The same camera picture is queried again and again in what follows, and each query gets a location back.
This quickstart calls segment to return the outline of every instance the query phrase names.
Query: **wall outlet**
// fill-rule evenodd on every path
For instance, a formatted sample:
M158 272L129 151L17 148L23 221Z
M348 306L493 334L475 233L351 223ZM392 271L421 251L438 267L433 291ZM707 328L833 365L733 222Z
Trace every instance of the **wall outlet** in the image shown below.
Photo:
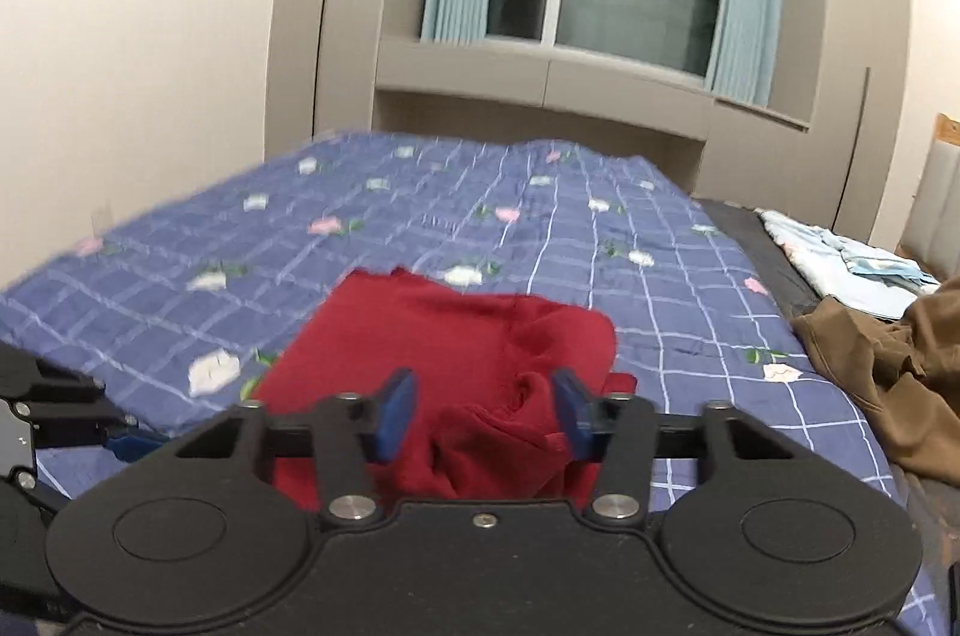
M93 226L93 235L102 235L113 228L113 209L109 203L90 212L90 224Z

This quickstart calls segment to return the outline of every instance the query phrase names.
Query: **built-in cabinet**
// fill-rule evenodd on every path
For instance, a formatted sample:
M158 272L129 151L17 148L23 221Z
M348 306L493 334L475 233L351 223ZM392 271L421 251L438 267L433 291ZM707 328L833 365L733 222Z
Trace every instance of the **built-in cabinet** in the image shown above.
M584 142L596 134L599 144L611 135L603 125L627 125L638 139L617 133L619 142L682 157L674 175L697 195L870 235L904 94L909 0L784 0L769 110L622 59L510 43L420 43L423 4L277 0L268 152L331 128L402 125L503 140L577 134ZM497 107L509 117L491 116ZM583 129L573 129L578 116ZM471 119L483 119L484 129ZM494 123L502 134L491 131Z

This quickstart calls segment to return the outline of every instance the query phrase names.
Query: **headboard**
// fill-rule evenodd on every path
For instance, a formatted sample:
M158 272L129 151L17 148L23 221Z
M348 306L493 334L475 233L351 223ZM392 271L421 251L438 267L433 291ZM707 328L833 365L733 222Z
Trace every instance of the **headboard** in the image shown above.
M901 251L941 280L960 273L960 121L942 113Z

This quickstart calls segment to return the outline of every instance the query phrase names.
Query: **blue bedspread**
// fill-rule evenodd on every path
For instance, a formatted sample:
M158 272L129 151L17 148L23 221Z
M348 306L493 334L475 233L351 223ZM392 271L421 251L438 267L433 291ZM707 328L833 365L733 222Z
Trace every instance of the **blue bedspread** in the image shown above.
M533 292L604 312L616 369L637 376L638 394L660 410L733 401L896 497L862 415L813 372L747 257L642 158L549 140L507 148L345 134L82 251L0 295L0 335L99 377L114 401L168 433L237 401L350 270L405 265L464 291ZM188 291L211 273L226 288ZM191 395L191 364L219 350L239 359L240 377ZM788 381L765 380L778 373ZM99 449L42 452L38 463L71 495L119 467ZM694 484L692 463L659 463L654 507ZM946 633L923 578L902 618Z

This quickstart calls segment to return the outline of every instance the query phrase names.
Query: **folded clothing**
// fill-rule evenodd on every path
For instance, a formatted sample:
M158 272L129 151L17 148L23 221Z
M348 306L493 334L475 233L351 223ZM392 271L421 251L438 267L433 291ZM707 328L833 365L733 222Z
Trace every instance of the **folded clothing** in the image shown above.
M892 462L960 485L960 278L892 324L827 298L793 326L813 367L853 398Z
M758 213L774 243L821 297L834 297L877 318L895 320L911 302L939 286L915 262L896 254L800 224L777 211Z
M574 497L595 466L571 463L550 375L572 368L597 394L634 392L610 374L616 334L603 314L522 295L463 295L401 268L356 270L337 286L258 385L273 413L304 411L341 392L376 392L397 368L418 377L400 456L373 466L398 497ZM280 459L275 485L318 507L312 461Z

